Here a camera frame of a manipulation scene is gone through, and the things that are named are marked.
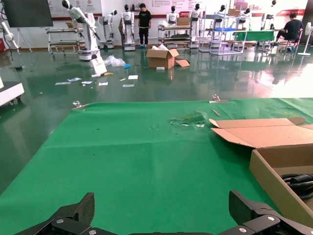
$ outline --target man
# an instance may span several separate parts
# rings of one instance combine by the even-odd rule
[[[149,28],[151,28],[151,13],[146,9],[146,4],[140,4],[139,13],[139,37],[140,37],[140,47],[147,47]],[[145,36],[145,45],[143,45],[143,36]]]
[[[284,30],[279,30],[276,42],[274,43],[274,46],[278,46],[278,40],[280,36],[283,36],[285,40],[294,40],[294,47],[291,49],[294,50],[295,47],[298,45],[299,39],[300,39],[300,32],[303,30],[303,25],[300,20],[297,20],[297,13],[292,12],[290,15],[290,21],[287,22],[287,24],[284,27]]]

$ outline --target plastic bag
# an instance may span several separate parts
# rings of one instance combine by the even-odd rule
[[[107,59],[104,61],[105,66],[112,65],[113,67],[119,67],[124,66],[126,63],[122,59],[116,59],[114,55],[110,55]]]

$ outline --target table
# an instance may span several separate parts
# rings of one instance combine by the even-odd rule
[[[272,41],[274,40],[274,30],[262,30],[262,31],[248,31],[246,36],[246,42],[248,41]],[[238,33],[236,38],[237,41],[243,41],[246,33]]]
[[[228,214],[231,189],[273,204],[248,169],[251,148],[223,140],[207,122],[197,127],[200,118],[191,126],[177,119],[204,112],[206,119],[301,115],[312,123],[312,106],[313,98],[261,98],[74,110],[0,196],[1,233],[33,226],[94,192],[92,225],[110,232],[217,234],[236,225]]]

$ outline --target poster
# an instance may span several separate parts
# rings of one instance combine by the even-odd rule
[[[82,12],[101,14],[101,0],[71,0],[71,4],[79,7]],[[67,10],[62,6],[60,0],[48,0],[52,18],[69,17]]]

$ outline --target white paper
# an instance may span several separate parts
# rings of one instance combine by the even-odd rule
[[[108,82],[99,82],[99,86],[107,86]]]
[[[136,80],[138,79],[138,75],[130,75],[128,76],[128,80]]]
[[[76,78],[73,78],[73,79],[68,79],[69,82],[76,82],[78,80],[82,80],[82,79],[79,78],[79,77],[76,77]]]
[[[68,85],[70,82],[57,82],[55,85]]]
[[[135,84],[124,84],[123,87],[134,87]]]
[[[82,82],[82,84],[85,84],[85,85],[89,85],[89,84],[91,84],[92,83],[92,81],[85,81],[85,82]]]

